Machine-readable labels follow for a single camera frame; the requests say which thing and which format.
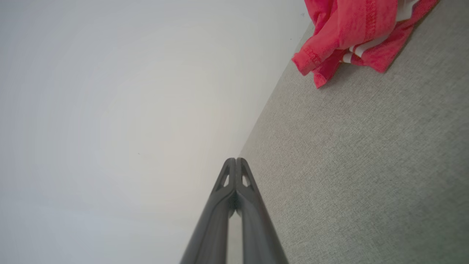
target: white wall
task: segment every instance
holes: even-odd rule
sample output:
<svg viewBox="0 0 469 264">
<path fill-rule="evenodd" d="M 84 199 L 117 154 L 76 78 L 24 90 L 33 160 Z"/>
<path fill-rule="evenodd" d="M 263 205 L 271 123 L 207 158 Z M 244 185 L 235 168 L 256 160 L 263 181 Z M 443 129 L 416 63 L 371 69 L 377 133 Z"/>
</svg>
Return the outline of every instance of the white wall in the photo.
<svg viewBox="0 0 469 264">
<path fill-rule="evenodd" d="M 0 263 L 177 263 L 305 13 L 301 0 L 0 1 Z"/>
</svg>

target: gray fabric surface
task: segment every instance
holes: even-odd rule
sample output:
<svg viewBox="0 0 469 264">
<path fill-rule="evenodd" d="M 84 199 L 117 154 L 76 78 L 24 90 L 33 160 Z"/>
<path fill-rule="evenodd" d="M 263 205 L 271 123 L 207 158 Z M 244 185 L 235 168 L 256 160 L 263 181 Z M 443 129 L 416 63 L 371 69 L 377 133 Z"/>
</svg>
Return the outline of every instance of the gray fabric surface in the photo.
<svg viewBox="0 0 469 264">
<path fill-rule="evenodd" d="M 291 264 L 469 263 L 467 10 L 441 1 L 385 74 L 288 64 L 241 156 Z"/>
</svg>

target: folded red garment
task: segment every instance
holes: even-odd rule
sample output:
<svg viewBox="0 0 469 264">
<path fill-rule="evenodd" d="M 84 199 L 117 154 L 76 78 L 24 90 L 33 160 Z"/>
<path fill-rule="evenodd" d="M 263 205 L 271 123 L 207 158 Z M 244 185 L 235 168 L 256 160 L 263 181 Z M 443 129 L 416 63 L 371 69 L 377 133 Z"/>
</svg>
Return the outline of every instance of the folded red garment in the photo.
<svg viewBox="0 0 469 264">
<path fill-rule="evenodd" d="M 414 24 L 437 2 L 305 0 L 315 30 L 292 61 L 303 75 L 314 73 L 317 88 L 332 78 L 340 62 L 368 65 L 384 72 L 404 46 Z M 406 14 L 406 6 L 411 14 Z"/>
</svg>

